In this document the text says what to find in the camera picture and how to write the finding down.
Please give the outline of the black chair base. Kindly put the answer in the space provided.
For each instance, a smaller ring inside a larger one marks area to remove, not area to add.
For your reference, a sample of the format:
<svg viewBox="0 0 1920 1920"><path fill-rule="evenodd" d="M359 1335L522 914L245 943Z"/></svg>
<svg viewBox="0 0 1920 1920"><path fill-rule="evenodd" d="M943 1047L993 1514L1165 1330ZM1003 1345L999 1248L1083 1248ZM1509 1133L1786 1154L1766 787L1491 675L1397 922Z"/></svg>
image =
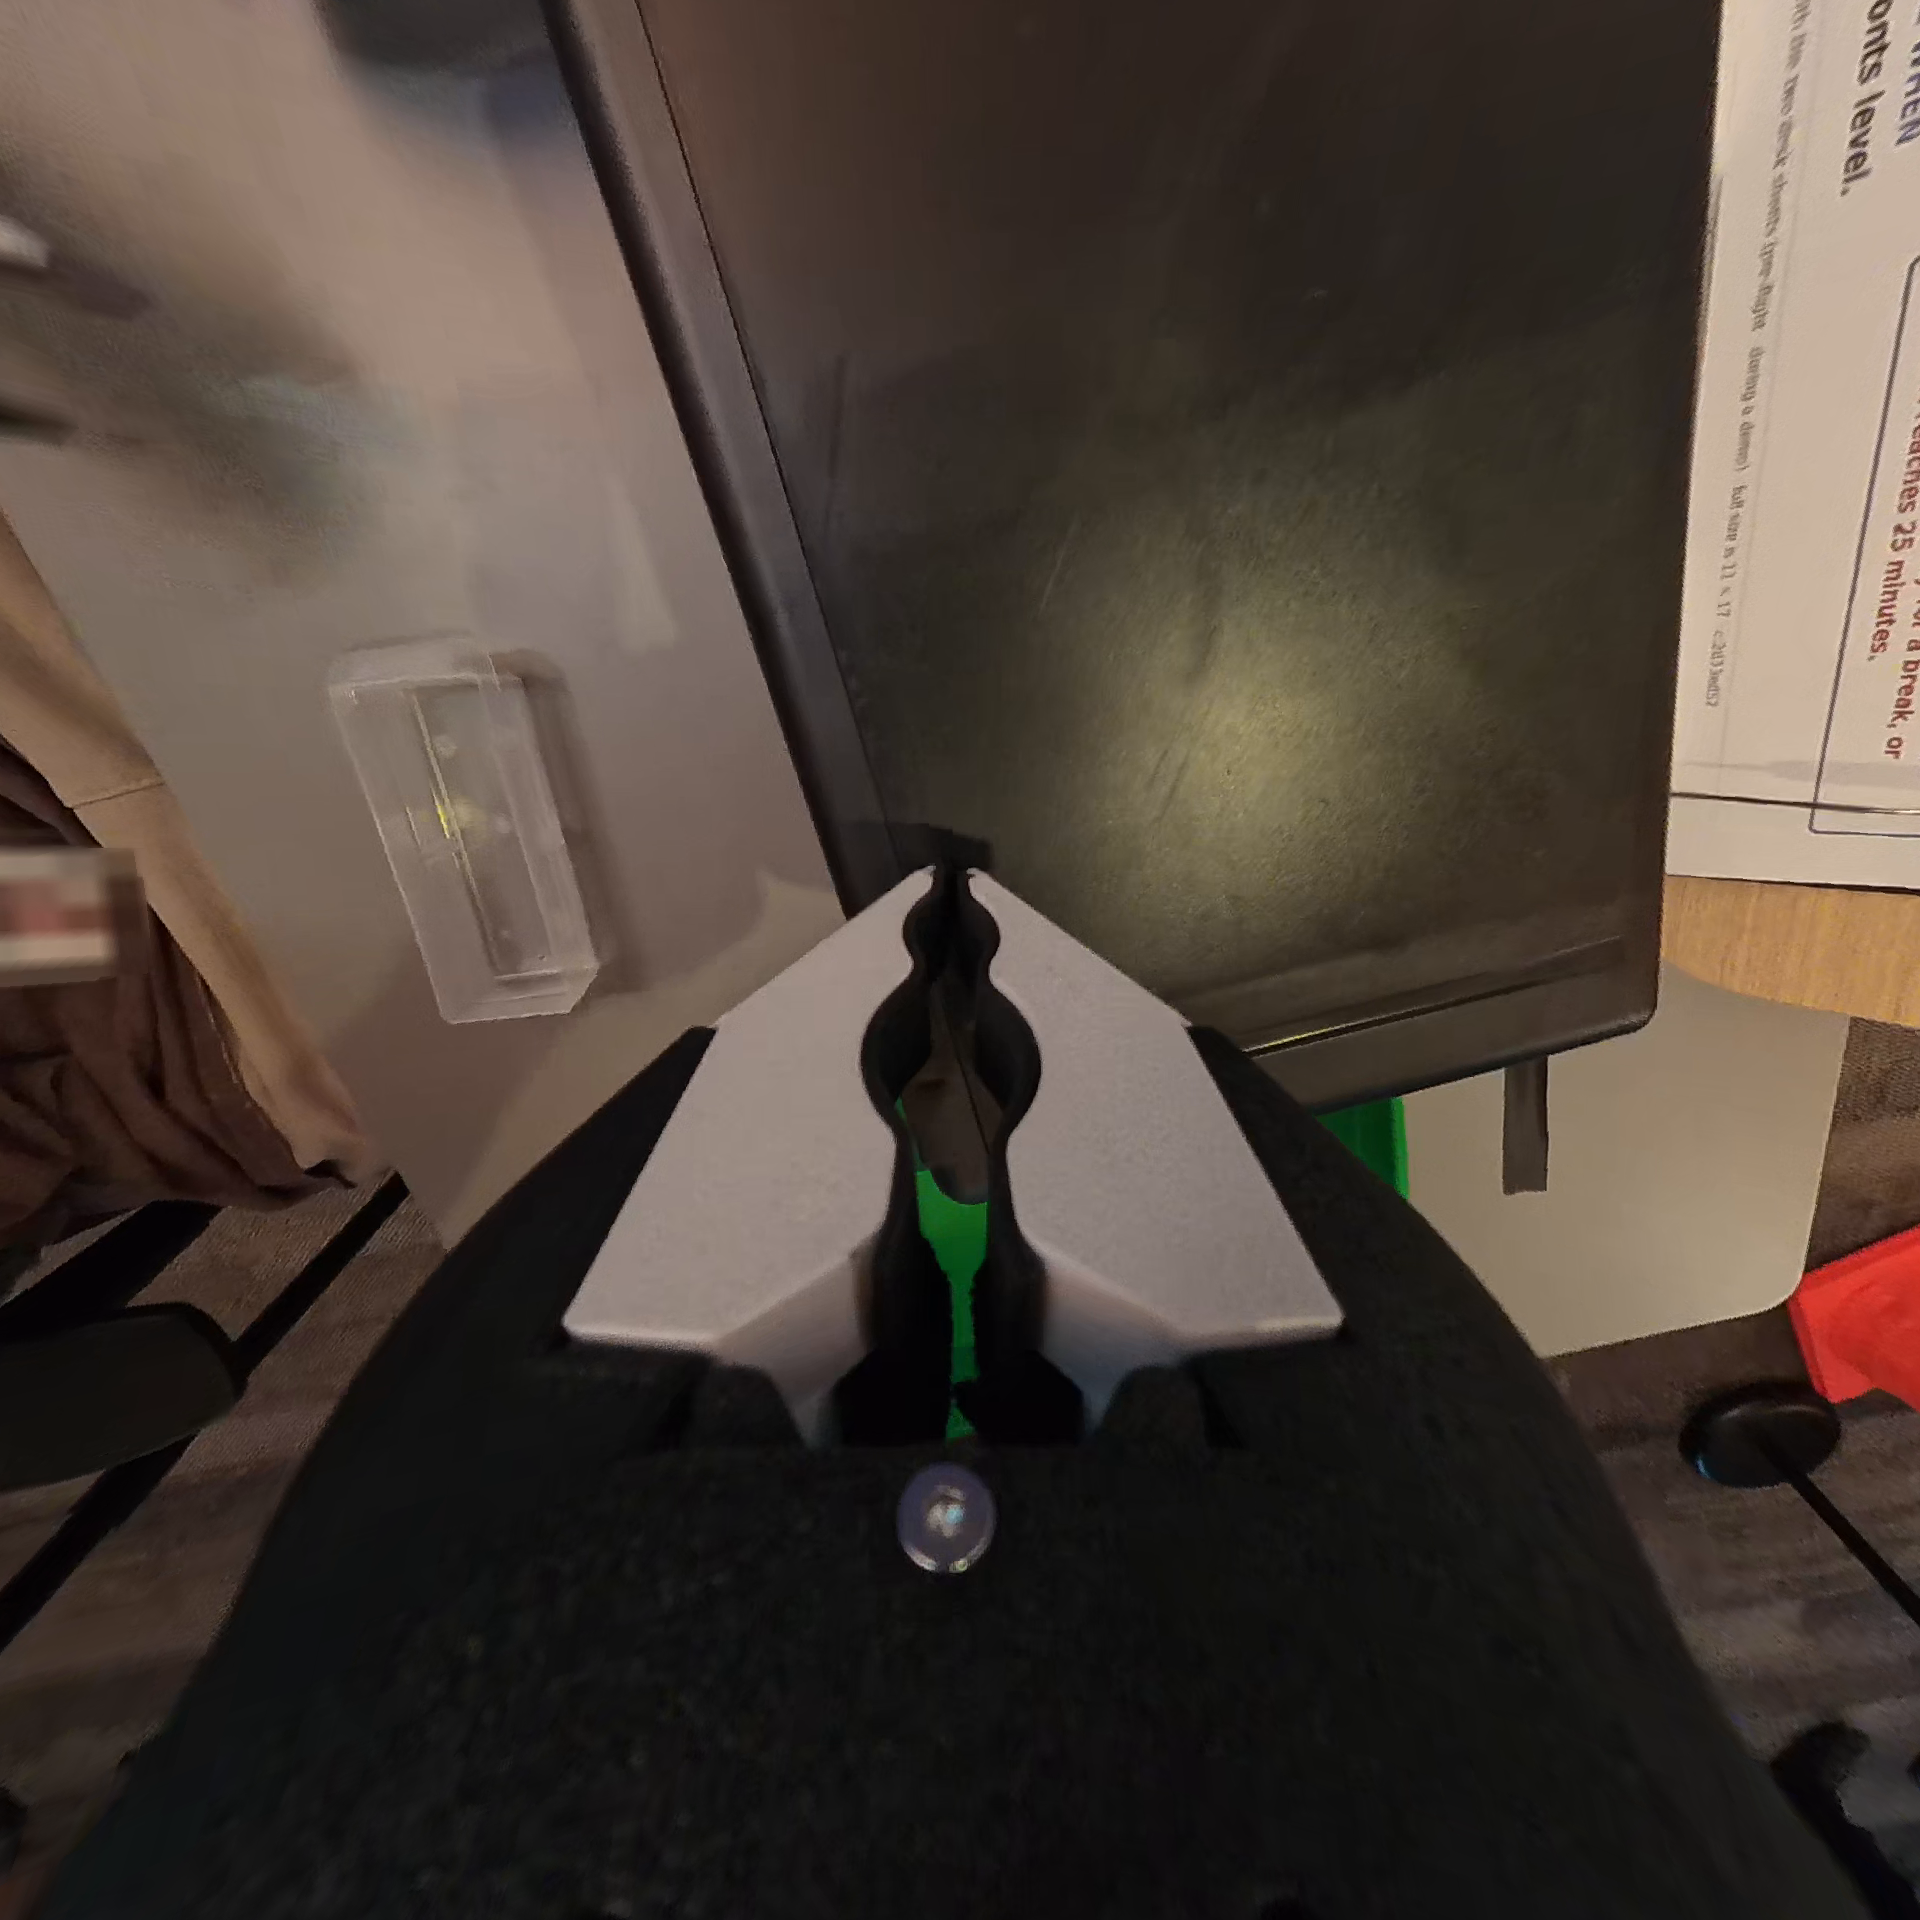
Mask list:
<svg viewBox="0 0 1920 1920"><path fill-rule="evenodd" d="M1789 1489L1867 1578L1918 1625L1918 1591L1817 1483L1840 1449L1833 1402L1805 1382L1744 1382L1695 1402L1678 1431L1678 1453L1722 1489Z"/></svg>
<svg viewBox="0 0 1920 1920"><path fill-rule="evenodd" d="M142 1303L216 1221L219 1209L199 1201L123 1214L5 1297L1 1489L62 1481L87 1481L87 1489L5 1581L1 1648L153 1496L192 1441L237 1408L259 1363L407 1200L400 1175L381 1178L235 1335L192 1303Z"/></svg>

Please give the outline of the green plastic object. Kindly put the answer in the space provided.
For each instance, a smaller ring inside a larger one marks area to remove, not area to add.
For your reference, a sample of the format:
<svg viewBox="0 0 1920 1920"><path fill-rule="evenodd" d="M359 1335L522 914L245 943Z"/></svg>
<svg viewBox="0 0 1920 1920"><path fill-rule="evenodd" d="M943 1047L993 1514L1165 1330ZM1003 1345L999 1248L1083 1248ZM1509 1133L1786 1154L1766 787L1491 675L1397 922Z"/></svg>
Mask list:
<svg viewBox="0 0 1920 1920"><path fill-rule="evenodd" d="M1319 1118L1325 1130L1393 1192L1408 1198L1408 1138L1403 1104L1374 1098ZM951 1362L946 1435L974 1431L960 1405L960 1386L975 1377L975 1277L989 1251L992 1201L952 1167L935 1167L915 1154L918 1233L951 1297Z"/></svg>

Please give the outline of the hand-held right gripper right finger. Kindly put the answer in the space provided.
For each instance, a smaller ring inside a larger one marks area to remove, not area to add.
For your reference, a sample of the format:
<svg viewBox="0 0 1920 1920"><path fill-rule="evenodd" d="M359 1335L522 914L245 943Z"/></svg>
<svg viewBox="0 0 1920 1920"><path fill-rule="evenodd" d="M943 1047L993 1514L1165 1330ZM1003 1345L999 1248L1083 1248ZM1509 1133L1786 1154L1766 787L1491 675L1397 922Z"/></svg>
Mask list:
<svg viewBox="0 0 1920 1920"><path fill-rule="evenodd" d="M983 871L960 981L989 1121L975 1432L1071 1441L1136 1370L1342 1330L1181 1014Z"/></svg>

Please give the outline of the light wooden board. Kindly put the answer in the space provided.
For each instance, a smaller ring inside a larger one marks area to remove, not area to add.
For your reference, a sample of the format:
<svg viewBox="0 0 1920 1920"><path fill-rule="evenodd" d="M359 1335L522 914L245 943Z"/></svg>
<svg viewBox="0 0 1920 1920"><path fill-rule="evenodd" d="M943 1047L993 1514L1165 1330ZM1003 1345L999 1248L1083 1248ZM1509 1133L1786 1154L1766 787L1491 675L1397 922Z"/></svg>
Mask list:
<svg viewBox="0 0 1920 1920"><path fill-rule="evenodd" d="M1664 879L1664 959L1747 998L1918 1025L1918 893Z"/></svg>

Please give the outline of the black drawer cabinet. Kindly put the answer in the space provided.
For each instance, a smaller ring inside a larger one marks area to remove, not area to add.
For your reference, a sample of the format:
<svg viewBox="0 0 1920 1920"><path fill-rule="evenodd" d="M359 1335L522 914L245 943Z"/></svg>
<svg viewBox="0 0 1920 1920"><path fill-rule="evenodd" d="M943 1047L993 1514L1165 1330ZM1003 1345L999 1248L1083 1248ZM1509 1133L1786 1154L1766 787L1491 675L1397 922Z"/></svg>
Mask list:
<svg viewBox="0 0 1920 1920"><path fill-rule="evenodd" d="M1718 5L546 5L846 910L1309 1106L1658 998Z"/></svg>

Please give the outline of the red plastic object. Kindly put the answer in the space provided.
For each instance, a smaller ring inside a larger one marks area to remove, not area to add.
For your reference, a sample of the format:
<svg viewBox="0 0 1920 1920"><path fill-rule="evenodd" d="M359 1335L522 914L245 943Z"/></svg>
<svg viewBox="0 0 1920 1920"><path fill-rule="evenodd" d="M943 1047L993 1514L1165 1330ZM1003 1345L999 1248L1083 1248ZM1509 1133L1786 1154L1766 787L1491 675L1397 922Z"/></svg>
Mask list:
<svg viewBox="0 0 1920 1920"><path fill-rule="evenodd" d="M1807 1271L1784 1303L1813 1390L1918 1408L1918 1229Z"/></svg>

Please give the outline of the printed paper sheet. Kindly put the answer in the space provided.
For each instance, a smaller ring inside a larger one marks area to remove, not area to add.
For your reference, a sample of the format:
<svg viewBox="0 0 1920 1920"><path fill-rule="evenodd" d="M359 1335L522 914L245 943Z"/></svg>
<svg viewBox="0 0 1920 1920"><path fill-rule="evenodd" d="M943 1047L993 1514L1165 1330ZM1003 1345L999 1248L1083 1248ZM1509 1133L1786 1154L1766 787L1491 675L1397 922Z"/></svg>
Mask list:
<svg viewBox="0 0 1920 1920"><path fill-rule="evenodd" d="M1665 871L1918 887L1918 5L1725 5Z"/></svg>

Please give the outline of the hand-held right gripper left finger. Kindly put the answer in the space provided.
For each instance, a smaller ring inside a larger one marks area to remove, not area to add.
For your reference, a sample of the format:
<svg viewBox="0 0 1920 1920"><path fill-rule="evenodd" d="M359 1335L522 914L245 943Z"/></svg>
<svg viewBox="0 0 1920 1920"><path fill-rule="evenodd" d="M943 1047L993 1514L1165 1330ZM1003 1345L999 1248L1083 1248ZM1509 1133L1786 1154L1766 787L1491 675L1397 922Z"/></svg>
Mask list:
<svg viewBox="0 0 1920 1920"><path fill-rule="evenodd" d="M805 1438L946 1440L952 1311L898 1112L955 871L920 867L722 1014L565 1309L593 1349L766 1376Z"/></svg>

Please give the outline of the person's brown clothing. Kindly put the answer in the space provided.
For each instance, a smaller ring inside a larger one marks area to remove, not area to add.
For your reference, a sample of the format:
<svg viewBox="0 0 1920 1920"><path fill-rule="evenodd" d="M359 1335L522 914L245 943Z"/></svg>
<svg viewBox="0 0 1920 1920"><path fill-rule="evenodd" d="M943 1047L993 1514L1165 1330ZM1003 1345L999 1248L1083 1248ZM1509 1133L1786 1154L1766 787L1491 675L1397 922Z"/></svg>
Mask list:
<svg viewBox="0 0 1920 1920"><path fill-rule="evenodd" d="M179 802L1 525L1 1239L377 1165Z"/></svg>

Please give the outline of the clear plastic drawer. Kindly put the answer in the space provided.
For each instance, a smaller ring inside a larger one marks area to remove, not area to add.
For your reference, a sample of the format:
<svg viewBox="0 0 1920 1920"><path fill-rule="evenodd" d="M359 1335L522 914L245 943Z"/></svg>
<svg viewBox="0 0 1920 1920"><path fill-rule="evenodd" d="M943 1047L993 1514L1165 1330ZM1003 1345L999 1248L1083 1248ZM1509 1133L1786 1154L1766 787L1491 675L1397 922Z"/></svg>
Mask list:
<svg viewBox="0 0 1920 1920"><path fill-rule="evenodd" d="M527 678L445 633L337 656L326 705L438 1014L571 1014L600 951Z"/></svg>

